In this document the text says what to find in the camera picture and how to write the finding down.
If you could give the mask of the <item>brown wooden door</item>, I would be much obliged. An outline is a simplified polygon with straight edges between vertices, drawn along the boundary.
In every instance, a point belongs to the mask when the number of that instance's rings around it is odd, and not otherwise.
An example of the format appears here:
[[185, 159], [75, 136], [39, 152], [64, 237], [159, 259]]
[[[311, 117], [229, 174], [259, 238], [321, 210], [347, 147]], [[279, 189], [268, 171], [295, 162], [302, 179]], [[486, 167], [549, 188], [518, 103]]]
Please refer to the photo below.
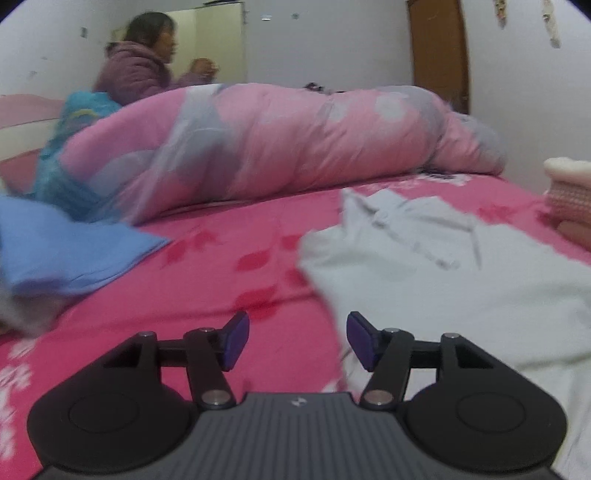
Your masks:
[[469, 55], [461, 2], [414, 0], [407, 7], [414, 84], [469, 114]]

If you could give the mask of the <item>clutter behind duvet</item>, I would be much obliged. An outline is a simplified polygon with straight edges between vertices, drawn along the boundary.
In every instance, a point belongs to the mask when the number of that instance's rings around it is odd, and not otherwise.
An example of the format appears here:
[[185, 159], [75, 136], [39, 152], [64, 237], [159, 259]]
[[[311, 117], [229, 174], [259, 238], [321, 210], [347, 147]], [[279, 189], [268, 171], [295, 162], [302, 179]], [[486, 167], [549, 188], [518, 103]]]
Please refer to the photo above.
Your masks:
[[344, 93], [343, 90], [331, 89], [329, 87], [322, 86], [322, 85], [317, 84], [315, 82], [308, 83], [307, 85], [304, 86], [304, 89], [311, 91], [311, 92], [319, 93], [322, 95], [332, 95], [332, 94]]

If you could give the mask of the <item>beige folded garment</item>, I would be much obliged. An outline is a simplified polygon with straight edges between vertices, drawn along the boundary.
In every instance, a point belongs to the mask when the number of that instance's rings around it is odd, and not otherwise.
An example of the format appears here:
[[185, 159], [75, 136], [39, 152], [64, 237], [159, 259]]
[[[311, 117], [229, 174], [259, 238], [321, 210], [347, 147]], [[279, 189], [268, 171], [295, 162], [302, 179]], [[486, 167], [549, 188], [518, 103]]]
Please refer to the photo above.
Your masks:
[[591, 251], [591, 226], [583, 223], [562, 221], [558, 232], [567, 240], [580, 246], [586, 251]]

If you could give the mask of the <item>yellow green wardrobe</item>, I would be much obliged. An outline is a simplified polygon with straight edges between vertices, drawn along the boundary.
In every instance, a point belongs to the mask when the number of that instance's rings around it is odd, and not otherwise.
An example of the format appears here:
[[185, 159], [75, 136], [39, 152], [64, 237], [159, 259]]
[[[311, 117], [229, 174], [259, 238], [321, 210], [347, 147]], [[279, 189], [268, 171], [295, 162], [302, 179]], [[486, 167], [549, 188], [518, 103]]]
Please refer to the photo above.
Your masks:
[[167, 12], [176, 25], [176, 52], [169, 65], [179, 77], [194, 59], [208, 58], [218, 68], [217, 83], [245, 83], [245, 19], [242, 2], [222, 2]]

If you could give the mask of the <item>red pillow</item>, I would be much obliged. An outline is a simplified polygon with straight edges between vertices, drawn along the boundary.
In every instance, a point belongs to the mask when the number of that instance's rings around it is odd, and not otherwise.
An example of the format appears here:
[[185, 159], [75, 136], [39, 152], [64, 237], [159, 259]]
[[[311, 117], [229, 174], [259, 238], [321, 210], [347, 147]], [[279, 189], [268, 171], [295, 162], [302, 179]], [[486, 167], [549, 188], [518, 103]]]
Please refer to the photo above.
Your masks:
[[11, 194], [31, 191], [39, 154], [39, 150], [32, 150], [1, 162], [1, 179]]

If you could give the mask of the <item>blue cloth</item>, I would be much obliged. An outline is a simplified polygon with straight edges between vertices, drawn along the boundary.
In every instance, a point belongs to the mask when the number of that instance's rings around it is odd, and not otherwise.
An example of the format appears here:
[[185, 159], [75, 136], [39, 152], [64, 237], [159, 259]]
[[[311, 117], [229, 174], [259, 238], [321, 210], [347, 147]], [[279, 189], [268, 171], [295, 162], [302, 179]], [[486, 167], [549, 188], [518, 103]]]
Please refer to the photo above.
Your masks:
[[75, 222], [50, 205], [1, 197], [1, 279], [12, 294], [89, 294], [168, 243], [122, 223]]

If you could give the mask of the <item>teal blue blanket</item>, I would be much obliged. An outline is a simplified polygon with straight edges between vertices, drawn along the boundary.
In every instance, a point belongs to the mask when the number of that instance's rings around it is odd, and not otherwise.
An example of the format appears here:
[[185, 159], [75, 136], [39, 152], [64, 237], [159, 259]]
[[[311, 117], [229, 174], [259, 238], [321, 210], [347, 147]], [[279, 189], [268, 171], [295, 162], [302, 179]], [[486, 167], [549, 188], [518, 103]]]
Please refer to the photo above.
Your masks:
[[83, 131], [121, 109], [107, 93], [76, 91], [70, 94], [59, 114], [53, 133], [41, 150], [29, 197], [52, 205], [75, 221], [93, 221], [92, 210], [104, 205], [99, 195], [69, 173], [65, 161], [69, 144]]

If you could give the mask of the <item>pink floral bed blanket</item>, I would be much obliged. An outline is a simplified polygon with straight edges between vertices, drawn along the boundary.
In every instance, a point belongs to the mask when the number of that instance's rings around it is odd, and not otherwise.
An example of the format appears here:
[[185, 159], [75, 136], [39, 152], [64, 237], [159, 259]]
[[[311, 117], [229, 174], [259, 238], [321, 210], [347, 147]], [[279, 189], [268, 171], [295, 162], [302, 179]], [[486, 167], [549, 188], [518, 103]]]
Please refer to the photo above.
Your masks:
[[[499, 178], [414, 175], [355, 188], [363, 195], [390, 188], [408, 198], [439, 196], [590, 265], [589, 253], [552, 231], [540, 196]], [[338, 223], [340, 197], [334, 189], [202, 207], [146, 225], [171, 243], [68, 309], [42, 337], [1, 336], [1, 479], [29, 479], [39, 470], [26, 432], [32, 404], [140, 331], [177, 339], [198, 327], [221, 326], [245, 309], [249, 344], [228, 375], [236, 397], [243, 391], [353, 391], [342, 373], [332, 318], [297, 270], [298, 240]], [[527, 375], [562, 396], [575, 429], [557, 470], [568, 479], [590, 479], [590, 359]]]

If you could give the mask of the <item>pink white headboard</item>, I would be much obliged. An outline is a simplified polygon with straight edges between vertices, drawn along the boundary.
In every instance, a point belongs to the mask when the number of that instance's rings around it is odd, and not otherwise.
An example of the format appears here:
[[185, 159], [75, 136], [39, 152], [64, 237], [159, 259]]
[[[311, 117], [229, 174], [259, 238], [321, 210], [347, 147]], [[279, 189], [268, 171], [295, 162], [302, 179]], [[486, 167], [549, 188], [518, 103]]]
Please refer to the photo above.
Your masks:
[[1, 160], [40, 150], [52, 136], [63, 100], [31, 94], [2, 95]]

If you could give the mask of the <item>cream folded fleece garment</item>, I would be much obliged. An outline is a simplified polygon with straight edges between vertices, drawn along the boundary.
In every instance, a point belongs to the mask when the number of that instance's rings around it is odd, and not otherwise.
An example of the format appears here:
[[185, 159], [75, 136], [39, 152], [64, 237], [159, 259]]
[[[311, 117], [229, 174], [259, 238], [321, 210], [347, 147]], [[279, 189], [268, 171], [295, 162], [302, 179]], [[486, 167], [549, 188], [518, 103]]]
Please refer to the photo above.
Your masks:
[[549, 158], [544, 161], [545, 174], [555, 182], [591, 188], [591, 162], [568, 157]]

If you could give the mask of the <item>pink grey rolled duvet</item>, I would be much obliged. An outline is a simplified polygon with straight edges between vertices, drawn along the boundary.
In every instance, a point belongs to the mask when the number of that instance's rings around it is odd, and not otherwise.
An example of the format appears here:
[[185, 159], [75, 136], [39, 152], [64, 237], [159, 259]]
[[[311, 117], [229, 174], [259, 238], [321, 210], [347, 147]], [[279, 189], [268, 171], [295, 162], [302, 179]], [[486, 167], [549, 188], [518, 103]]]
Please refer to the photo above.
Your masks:
[[507, 162], [494, 130], [416, 86], [192, 86], [125, 106], [69, 147], [67, 171], [105, 201], [93, 221], [132, 225], [419, 170], [496, 176]]

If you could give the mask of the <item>person in purple jacket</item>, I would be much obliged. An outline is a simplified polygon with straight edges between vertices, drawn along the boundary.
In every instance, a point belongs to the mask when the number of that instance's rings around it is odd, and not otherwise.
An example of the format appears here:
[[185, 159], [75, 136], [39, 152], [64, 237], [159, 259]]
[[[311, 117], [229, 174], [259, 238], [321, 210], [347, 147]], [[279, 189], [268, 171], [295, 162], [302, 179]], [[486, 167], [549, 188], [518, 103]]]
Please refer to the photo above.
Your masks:
[[212, 83], [218, 68], [207, 58], [193, 60], [187, 72], [172, 76], [175, 34], [176, 24], [165, 13], [148, 11], [134, 17], [123, 39], [107, 46], [93, 90], [125, 106], [166, 91]]

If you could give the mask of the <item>pile of mixed clothes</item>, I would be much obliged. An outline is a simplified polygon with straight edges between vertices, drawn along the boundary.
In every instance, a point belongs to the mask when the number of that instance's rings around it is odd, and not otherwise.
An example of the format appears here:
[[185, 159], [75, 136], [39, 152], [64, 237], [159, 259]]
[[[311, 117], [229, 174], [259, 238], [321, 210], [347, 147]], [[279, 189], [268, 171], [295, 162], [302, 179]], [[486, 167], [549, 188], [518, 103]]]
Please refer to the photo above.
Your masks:
[[1, 285], [0, 301], [1, 333], [16, 332], [28, 337], [48, 331], [68, 305], [66, 298], [57, 296], [14, 295], [4, 285]]

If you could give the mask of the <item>white shirt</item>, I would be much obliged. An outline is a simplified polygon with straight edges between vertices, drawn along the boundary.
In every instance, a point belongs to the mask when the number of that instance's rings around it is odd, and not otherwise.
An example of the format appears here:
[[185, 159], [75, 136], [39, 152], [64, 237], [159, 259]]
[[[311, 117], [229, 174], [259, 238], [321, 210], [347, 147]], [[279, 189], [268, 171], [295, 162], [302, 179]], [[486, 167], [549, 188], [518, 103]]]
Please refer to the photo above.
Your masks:
[[298, 265], [339, 330], [360, 312], [420, 340], [463, 335], [553, 395], [568, 417], [555, 468], [590, 475], [590, 269], [437, 197], [342, 191], [341, 220]]

